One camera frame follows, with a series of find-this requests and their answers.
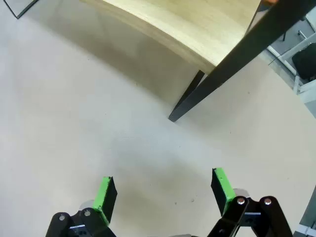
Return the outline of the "right gripper green-padded right finger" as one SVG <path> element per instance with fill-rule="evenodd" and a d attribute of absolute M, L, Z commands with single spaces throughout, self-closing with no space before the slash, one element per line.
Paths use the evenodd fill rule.
<path fill-rule="evenodd" d="M 278 200 L 274 196 L 254 201 L 238 195 L 229 183 L 222 168 L 212 169 L 211 188 L 221 218 L 209 237 L 234 237 L 241 227 L 249 227 L 257 237 L 293 236 Z"/>

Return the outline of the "right gripper green-padded left finger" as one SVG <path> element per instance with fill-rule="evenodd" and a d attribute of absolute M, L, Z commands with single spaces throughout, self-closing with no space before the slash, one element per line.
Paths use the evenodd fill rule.
<path fill-rule="evenodd" d="M 113 177 L 103 177 L 93 205 L 79 210 L 73 216 L 66 212 L 54 214 L 46 236 L 114 237 L 109 225 L 117 194 Z"/>

